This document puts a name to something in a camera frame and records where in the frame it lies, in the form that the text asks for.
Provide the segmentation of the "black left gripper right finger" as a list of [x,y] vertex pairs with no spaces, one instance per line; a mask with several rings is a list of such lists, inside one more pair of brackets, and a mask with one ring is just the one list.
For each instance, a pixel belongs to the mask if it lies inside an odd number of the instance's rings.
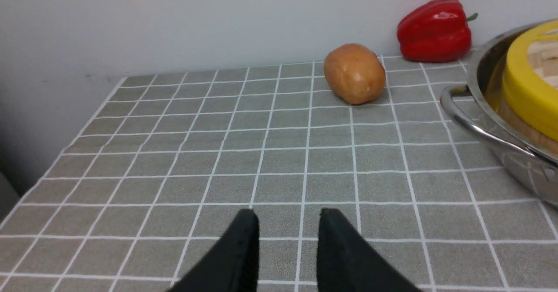
[[319,292],[420,291],[335,208],[323,208],[320,213],[317,288]]

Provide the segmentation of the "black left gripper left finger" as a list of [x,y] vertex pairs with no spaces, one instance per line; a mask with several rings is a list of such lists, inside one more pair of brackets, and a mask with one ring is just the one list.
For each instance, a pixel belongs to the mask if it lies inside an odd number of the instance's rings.
[[241,209],[221,238],[170,292],[255,292],[259,281],[259,219]]

